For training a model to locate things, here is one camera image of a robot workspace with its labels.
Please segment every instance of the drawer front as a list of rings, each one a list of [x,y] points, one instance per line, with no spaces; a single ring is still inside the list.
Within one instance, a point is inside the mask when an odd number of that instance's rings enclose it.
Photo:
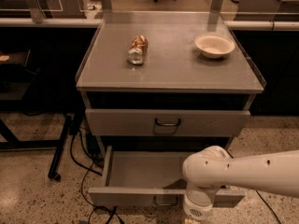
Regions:
[[[93,135],[237,136],[248,111],[87,109]]]
[[[103,206],[161,206],[182,207],[185,189],[91,188],[89,194],[95,205]],[[244,191],[220,189],[214,207],[234,208],[245,197]]]

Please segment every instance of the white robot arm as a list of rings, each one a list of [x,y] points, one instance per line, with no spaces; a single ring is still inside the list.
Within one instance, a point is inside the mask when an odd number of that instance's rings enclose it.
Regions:
[[[232,159],[221,147],[208,147],[183,163],[187,189],[183,208],[196,220],[211,215],[222,186],[257,189],[299,198],[299,151]]]

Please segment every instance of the gray cabinet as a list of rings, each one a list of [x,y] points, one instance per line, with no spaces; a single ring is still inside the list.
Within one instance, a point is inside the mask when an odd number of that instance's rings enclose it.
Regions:
[[[179,206],[184,159],[210,144],[228,148],[239,135],[263,86],[238,46],[227,59],[203,57],[193,41],[204,33],[232,38],[216,14],[106,14],[77,82],[106,158],[101,184],[90,189],[96,204]],[[136,35],[149,41],[141,66],[126,59]],[[215,204],[241,199],[222,189]]]

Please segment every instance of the floor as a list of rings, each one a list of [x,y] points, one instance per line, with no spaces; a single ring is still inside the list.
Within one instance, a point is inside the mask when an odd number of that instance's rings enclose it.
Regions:
[[[46,113],[28,117],[21,113],[0,113],[8,128],[20,140],[56,139],[64,123],[61,114]],[[80,128],[83,136],[84,124]],[[79,224],[88,221],[93,208],[83,199],[80,188],[86,171],[70,157],[72,136],[68,136],[60,162],[60,182],[49,180],[48,171],[53,150],[0,152],[0,223],[1,224]],[[75,158],[86,166],[91,161],[82,151],[80,136],[74,139]],[[233,140],[229,151],[234,157],[245,157],[299,148],[298,117],[250,117],[242,133]],[[99,187],[101,177],[88,173],[83,193]],[[277,223],[269,208],[254,190],[241,189],[245,198],[235,208],[214,208],[213,216],[202,223]],[[299,199],[261,192],[281,223],[297,224]],[[117,214],[130,224],[184,223],[181,209],[157,207],[119,207]],[[91,223],[106,223],[109,215],[97,210]],[[113,217],[110,223],[120,223]]]

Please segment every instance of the power cord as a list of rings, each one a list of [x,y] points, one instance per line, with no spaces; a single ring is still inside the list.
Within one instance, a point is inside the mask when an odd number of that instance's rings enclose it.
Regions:
[[[108,221],[106,222],[106,224],[110,223],[110,221],[111,221],[111,219],[113,218],[113,216],[116,216],[116,217],[118,218],[120,224],[125,224],[124,221],[123,221],[123,220],[116,214],[116,209],[117,209],[116,206],[113,208],[112,211],[110,211],[108,208],[106,208],[106,207],[104,207],[104,206],[97,206],[97,205],[94,205],[94,204],[91,203],[91,202],[87,199],[87,197],[84,195],[83,187],[84,187],[84,181],[85,181],[85,179],[86,179],[87,174],[88,174],[89,172],[92,172],[92,173],[97,174],[97,175],[102,175],[101,173],[99,173],[99,172],[97,172],[97,171],[95,171],[95,170],[93,169],[93,165],[95,164],[95,165],[97,165],[98,167],[103,168],[103,166],[100,165],[100,164],[98,163],[99,161],[102,161],[103,159],[98,159],[96,156],[91,155],[91,154],[88,153],[88,151],[86,150],[85,146],[83,145],[83,137],[82,137],[82,132],[81,132],[81,130],[79,130],[78,133],[79,133],[80,143],[81,143],[81,146],[82,146],[82,149],[83,149],[84,153],[86,154],[86,156],[87,156],[89,159],[92,160],[92,164],[90,165],[90,167],[86,167],[85,165],[81,164],[80,162],[78,162],[78,161],[75,159],[75,157],[74,157],[74,155],[73,155],[73,147],[74,147],[74,141],[75,141],[76,135],[73,135],[73,137],[72,137],[72,141],[71,141],[71,145],[70,145],[70,156],[71,156],[73,162],[74,162],[76,165],[78,165],[79,167],[84,168],[84,169],[87,170],[87,172],[85,173],[85,175],[83,176],[82,181],[81,181],[80,193],[81,193],[83,199],[85,200],[85,202],[88,203],[89,205],[91,205],[91,206],[93,207],[93,210],[92,210],[92,212],[90,213],[89,218],[88,218],[88,224],[91,223],[91,217],[92,217],[93,213],[94,213],[96,210],[98,210],[98,209],[100,209],[100,210],[102,210],[102,211],[105,211],[105,212],[108,212],[108,213],[109,213],[109,219],[108,219]]]
[[[84,166],[82,163],[78,162],[78,161],[75,159],[74,154],[73,154],[73,146],[74,146],[75,138],[76,138],[76,136],[73,135],[73,137],[72,137],[72,141],[71,141],[71,145],[70,145],[70,148],[69,148],[70,156],[71,156],[73,162],[74,162],[76,165],[78,165],[79,167],[86,169],[87,171],[90,171],[90,172],[92,172],[92,173],[95,173],[96,175],[102,175],[101,173],[95,171],[94,169],[91,169],[91,168],[89,168],[89,167]]]
[[[233,155],[226,150],[226,152],[231,156],[231,158],[233,159]],[[277,220],[278,224],[281,224],[281,221],[278,218],[278,215],[275,213],[275,211],[273,210],[273,208],[268,204],[268,202],[262,197],[262,195],[260,194],[260,192],[258,190],[255,190],[256,193],[259,195],[259,197],[261,198],[261,200],[263,201],[263,203],[269,208],[270,212],[273,214],[273,216],[275,217],[275,219]]]

